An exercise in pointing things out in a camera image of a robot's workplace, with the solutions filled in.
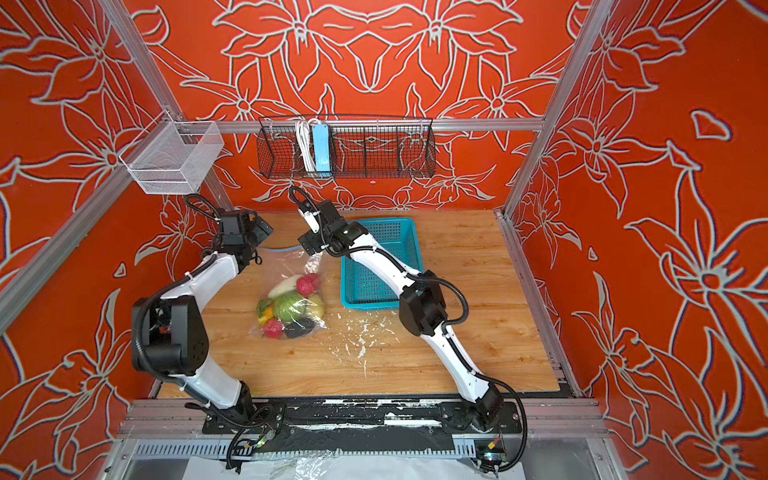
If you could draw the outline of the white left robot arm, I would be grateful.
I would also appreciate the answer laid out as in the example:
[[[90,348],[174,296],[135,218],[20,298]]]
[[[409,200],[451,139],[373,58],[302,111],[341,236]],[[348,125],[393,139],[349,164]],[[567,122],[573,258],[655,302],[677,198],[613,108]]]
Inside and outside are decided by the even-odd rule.
[[[253,428],[258,411],[249,387],[227,374],[210,354],[202,312],[227,283],[251,263],[273,232],[251,210],[221,211],[219,231],[200,264],[132,310],[132,363],[165,384],[173,384],[209,414],[235,428]]]

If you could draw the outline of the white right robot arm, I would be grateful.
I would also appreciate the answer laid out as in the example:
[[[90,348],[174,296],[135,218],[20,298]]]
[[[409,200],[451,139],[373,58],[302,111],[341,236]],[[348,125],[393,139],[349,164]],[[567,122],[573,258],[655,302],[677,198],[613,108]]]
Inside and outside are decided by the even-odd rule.
[[[503,393],[508,392],[516,406],[521,432],[528,432],[519,394],[505,382],[483,374],[453,330],[470,313],[466,297],[455,285],[399,260],[366,227],[341,216],[332,202],[317,203],[298,187],[290,189],[289,198],[309,226],[309,231],[299,238],[300,246],[310,255],[325,252],[363,265],[398,296],[401,324],[436,353],[481,430],[490,430],[498,422]]]

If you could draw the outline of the clear zip top bag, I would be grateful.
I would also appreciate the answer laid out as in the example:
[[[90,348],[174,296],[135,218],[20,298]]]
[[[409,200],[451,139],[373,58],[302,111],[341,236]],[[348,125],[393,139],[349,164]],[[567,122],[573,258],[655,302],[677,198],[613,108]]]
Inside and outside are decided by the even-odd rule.
[[[298,340],[325,330],[325,255],[294,246],[263,249],[258,260],[263,277],[250,333],[268,340]]]

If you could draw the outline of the yellow green potato toy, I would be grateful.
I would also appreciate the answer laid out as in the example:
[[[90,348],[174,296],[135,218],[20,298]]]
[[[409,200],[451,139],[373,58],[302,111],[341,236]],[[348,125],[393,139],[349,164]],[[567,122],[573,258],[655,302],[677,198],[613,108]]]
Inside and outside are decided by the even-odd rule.
[[[325,302],[320,293],[313,293],[305,298],[305,314],[314,321],[323,319],[325,315]]]

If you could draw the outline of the white daikon toy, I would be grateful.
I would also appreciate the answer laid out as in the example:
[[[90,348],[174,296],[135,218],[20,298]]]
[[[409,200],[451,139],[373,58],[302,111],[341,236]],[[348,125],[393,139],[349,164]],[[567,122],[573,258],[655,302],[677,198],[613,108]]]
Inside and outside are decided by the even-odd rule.
[[[285,293],[295,291],[298,280],[301,278],[301,275],[293,275],[281,280],[268,292],[267,297],[270,299],[275,299]]]

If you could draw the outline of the yellow orange pepper toy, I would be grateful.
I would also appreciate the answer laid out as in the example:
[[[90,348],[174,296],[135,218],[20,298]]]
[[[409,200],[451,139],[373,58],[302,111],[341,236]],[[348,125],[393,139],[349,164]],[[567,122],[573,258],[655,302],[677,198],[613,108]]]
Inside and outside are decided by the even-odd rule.
[[[271,320],[273,317],[274,317],[274,314],[273,314],[272,305],[268,305],[263,310],[259,311],[259,313],[258,313],[258,323],[260,325],[264,325],[269,320]]]

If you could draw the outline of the dark brown avocado toy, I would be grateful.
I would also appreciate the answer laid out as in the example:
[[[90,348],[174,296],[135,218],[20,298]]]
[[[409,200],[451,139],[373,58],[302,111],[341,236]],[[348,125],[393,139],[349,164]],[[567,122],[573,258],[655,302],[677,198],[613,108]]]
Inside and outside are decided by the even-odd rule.
[[[283,333],[289,339],[310,335],[316,328],[316,322],[311,317],[300,317],[283,323]]]

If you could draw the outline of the green cabbage toy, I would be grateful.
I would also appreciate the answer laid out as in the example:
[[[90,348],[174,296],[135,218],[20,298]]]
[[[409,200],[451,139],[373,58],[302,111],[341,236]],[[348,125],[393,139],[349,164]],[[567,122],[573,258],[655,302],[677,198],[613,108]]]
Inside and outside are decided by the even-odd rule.
[[[282,322],[302,317],[305,314],[305,306],[305,297],[296,290],[275,298],[272,304],[274,316]]]

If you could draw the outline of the red round fruit toy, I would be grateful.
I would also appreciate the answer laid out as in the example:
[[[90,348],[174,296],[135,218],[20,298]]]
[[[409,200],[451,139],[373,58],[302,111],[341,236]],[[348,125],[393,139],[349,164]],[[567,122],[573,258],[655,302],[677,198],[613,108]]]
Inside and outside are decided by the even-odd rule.
[[[309,297],[321,288],[321,277],[317,273],[301,276],[296,282],[296,290],[304,297]]]

